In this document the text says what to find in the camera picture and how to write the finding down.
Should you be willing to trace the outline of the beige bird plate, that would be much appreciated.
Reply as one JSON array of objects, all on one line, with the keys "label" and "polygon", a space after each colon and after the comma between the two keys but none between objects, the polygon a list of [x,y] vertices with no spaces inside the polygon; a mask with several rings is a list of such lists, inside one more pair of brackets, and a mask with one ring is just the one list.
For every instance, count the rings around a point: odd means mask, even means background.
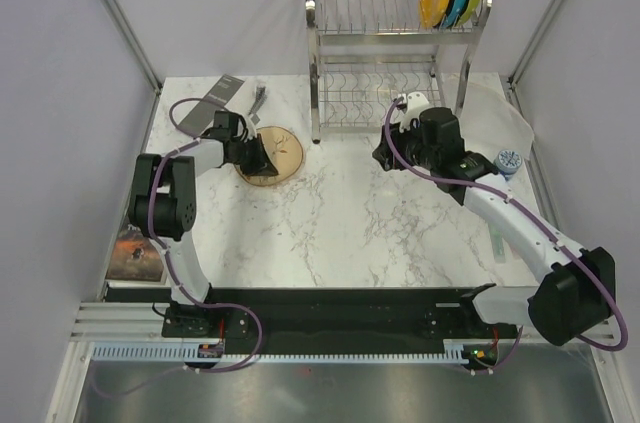
[{"label": "beige bird plate", "polygon": [[294,176],[303,166],[304,149],[299,139],[290,131],[279,126],[265,126],[257,129],[262,137],[265,150],[278,174],[276,176],[247,176],[239,166],[236,173],[248,184],[256,187],[281,185]]}]

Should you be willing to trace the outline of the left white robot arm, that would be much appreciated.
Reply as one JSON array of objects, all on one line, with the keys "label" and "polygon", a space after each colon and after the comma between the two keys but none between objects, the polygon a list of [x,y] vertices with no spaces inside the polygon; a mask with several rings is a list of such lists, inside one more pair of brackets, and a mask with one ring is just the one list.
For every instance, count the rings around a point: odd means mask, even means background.
[{"label": "left white robot arm", "polygon": [[233,165],[245,176],[278,174],[262,137],[241,114],[217,111],[212,126],[168,153],[142,153],[135,162],[127,218],[159,252],[171,280],[171,298],[191,305],[185,325],[208,336],[219,312],[206,303],[211,285],[197,256],[192,229],[197,217],[197,179]]}]

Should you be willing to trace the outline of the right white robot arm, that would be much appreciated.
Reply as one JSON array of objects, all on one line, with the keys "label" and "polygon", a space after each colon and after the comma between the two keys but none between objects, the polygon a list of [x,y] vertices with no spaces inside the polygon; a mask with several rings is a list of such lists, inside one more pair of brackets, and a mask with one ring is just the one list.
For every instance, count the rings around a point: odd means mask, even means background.
[{"label": "right white robot arm", "polygon": [[466,149],[449,109],[425,108],[398,123],[386,119],[372,156],[385,171],[408,170],[434,182],[498,229],[534,275],[534,288],[486,285],[472,291],[457,314],[465,334],[481,336],[499,323],[531,326],[562,346],[613,317],[621,340],[611,348],[625,346],[612,256],[602,247],[586,249],[519,200],[495,164]]}]

